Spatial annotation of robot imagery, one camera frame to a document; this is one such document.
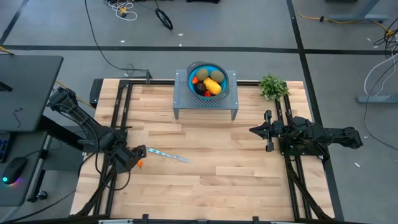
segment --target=perforated metal stand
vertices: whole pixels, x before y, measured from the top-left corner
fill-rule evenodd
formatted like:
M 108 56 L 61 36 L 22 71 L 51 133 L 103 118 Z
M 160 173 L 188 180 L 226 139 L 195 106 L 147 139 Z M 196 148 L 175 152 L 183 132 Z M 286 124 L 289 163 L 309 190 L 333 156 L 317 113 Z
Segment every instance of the perforated metal stand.
M 238 85 L 236 83 L 236 72 L 227 70 L 229 78 L 229 94 L 220 101 L 201 100 L 195 96 L 188 88 L 187 71 L 177 70 L 174 83 L 174 117 L 178 119 L 180 109 L 196 110 L 231 110 L 231 118 L 235 120 L 239 109 L 238 103 Z

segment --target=floor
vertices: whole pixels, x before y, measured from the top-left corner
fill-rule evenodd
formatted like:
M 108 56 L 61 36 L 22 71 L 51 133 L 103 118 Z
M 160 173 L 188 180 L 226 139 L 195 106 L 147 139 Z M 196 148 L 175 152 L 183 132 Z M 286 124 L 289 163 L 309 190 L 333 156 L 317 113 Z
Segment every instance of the floor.
M 321 23 L 298 14 L 298 9 L 312 17 L 350 13 L 366 4 L 365 0 L 292 0 L 302 44 L 308 53 L 301 54 L 300 58 L 302 52 L 297 50 L 289 1 L 221 0 L 219 4 L 159 1 L 160 8 L 173 21 L 172 32 L 162 26 L 153 12 L 138 4 L 134 4 L 133 9 L 138 14 L 137 20 L 128 22 L 118 19 L 102 1 L 87 0 L 87 3 L 97 41 L 100 46 L 106 46 L 107 59 L 119 67 L 132 63 L 136 68 L 148 68 L 156 78 L 173 78 L 176 69 L 203 60 L 236 70 L 241 80 L 258 80 L 271 73 L 284 80 L 307 79 L 305 83 L 308 84 L 308 74 L 304 75 L 302 67 L 305 56 L 323 125 L 331 128 L 353 126 L 363 137 L 364 146 L 358 150 L 330 146 L 344 219 L 394 223 L 398 219 L 398 176 L 395 173 L 398 152 L 370 137 L 363 123 L 365 107 L 355 102 L 358 95 L 364 94 L 363 81 L 370 69 L 384 60 L 380 55 L 382 47 L 373 46 L 373 42 L 382 37 L 383 30 L 368 22 Z M 142 4 L 155 8 L 154 1 Z M 395 0 L 380 1 L 372 13 L 388 14 L 389 20 L 384 24 L 389 26 L 398 16 L 397 7 Z M 16 12 L 21 14 L 10 31 L 7 28 Z M 88 100 L 93 79 L 125 76 L 126 71 L 109 66 L 96 51 L 83 1 L 2 0 L 0 32 L 4 31 L 8 36 L 0 45 L 15 54 L 63 56 L 65 60 L 58 80 L 84 100 Z M 369 83 L 373 84 L 386 67 L 377 69 Z M 383 93 L 395 92 L 397 82 L 397 75 L 392 76 Z M 311 91 L 312 87 L 307 86 L 307 90 Z M 62 125 L 72 125 L 51 111 L 45 114 Z M 398 146 L 396 114 L 394 105 L 369 105 L 366 120 L 375 136 L 393 146 Z M 25 203 L 9 218 L 51 204 L 75 189 L 76 181 L 76 172 L 49 173 L 43 186 L 53 192 L 49 199 Z M 65 217 L 71 203 L 72 197 L 69 197 L 31 219 Z M 0 218 L 10 210 L 12 208 L 2 209 Z

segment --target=butcher block tabletop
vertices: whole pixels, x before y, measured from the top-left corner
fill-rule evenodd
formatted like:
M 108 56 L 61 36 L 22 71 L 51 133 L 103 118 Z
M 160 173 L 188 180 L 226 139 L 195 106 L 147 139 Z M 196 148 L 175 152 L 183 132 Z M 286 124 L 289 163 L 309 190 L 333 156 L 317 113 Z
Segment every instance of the butcher block tabletop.
M 95 119 L 110 126 L 118 79 L 105 79 Z M 287 82 L 294 116 L 311 119 L 302 82 Z M 239 111 L 231 121 L 230 111 L 181 110 L 173 114 L 173 85 L 133 85 L 126 126 L 130 148 L 145 144 L 158 151 L 178 155 L 189 163 L 147 153 L 143 166 L 131 171 L 128 186 L 114 193 L 111 218 L 173 220 L 294 220 L 284 157 L 275 140 L 275 150 L 266 152 L 266 140 L 249 128 L 264 122 L 264 112 L 274 102 L 259 95 L 258 86 L 238 86 Z M 121 105 L 126 94 L 123 93 Z M 119 123 L 123 107 L 119 111 Z M 102 166 L 102 154 L 98 167 Z M 326 214 L 334 217 L 321 160 L 302 156 L 307 189 Z M 100 175 L 95 156 L 81 168 L 71 214 L 78 212 L 98 186 Z M 128 173 L 119 174 L 122 187 Z M 297 200 L 304 216 L 302 197 Z M 104 213 L 106 197 L 101 211 Z

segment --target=potted plant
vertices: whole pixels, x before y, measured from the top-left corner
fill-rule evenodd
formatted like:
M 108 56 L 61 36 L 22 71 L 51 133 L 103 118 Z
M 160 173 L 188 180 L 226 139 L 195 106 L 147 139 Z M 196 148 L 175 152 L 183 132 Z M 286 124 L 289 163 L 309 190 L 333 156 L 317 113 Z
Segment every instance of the potted plant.
M 268 76 L 262 78 L 259 84 L 260 95 L 268 101 L 279 101 L 285 94 L 290 94 L 289 89 L 283 84 L 284 81 L 280 77 L 275 77 L 269 73 Z

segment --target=chair wheel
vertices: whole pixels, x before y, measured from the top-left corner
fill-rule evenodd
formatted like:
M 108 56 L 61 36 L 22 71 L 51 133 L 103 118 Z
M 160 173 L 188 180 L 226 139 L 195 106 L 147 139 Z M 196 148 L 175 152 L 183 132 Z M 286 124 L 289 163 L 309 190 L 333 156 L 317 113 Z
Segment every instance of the chair wheel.
M 45 200 L 45 199 L 47 199 L 47 197 L 48 197 L 47 192 L 45 192 L 44 190 L 41 190 L 39 192 L 39 194 L 37 195 L 37 198 L 39 200 Z
M 164 11 L 160 9 L 155 9 L 156 16 L 160 19 L 164 26 L 166 26 L 169 30 L 173 29 L 172 21 L 169 17 L 164 13 Z

